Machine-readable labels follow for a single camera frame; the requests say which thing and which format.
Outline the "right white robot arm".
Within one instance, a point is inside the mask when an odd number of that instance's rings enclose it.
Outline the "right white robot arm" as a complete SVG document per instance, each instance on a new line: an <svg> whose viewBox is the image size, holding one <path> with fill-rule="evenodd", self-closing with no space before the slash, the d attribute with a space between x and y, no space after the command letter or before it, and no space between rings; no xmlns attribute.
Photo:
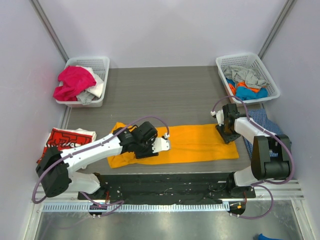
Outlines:
<svg viewBox="0 0 320 240"><path fill-rule="evenodd" d="M235 103L226 104L219 111L210 112L217 120L216 130L225 144L243 137L252 144L250 166L232 172L226 180L226 193L238 197L250 187L263 183L286 183L294 170L290 139L285 134L275 134L253 120L249 112L240 113Z"/></svg>

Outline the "orange yellow t shirt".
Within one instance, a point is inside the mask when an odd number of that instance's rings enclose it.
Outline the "orange yellow t shirt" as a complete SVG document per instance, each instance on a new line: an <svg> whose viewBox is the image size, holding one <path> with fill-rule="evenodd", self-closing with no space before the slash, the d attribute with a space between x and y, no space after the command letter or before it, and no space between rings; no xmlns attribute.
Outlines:
<svg viewBox="0 0 320 240"><path fill-rule="evenodd" d="M133 152L107 158L112 169L132 164L163 165L233 160L239 158L236 144L226 144L215 124L170 126L168 151L158 156L137 159Z"/></svg>

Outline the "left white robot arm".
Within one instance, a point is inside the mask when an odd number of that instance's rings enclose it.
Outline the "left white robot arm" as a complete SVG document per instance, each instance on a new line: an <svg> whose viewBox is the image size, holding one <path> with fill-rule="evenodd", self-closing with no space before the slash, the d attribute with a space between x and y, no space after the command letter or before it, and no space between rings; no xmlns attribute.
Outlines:
<svg viewBox="0 0 320 240"><path fill-rule="evenodd" d="M36 186L41 186L45 198L54 198L67 191L90 194L100 200L107 188L96 173L79 170L103 158L133 153L140 157L158 156L158 131L148 121L141 125L117 127L105 137L70 149L47 148L35 169Z"/></svg>

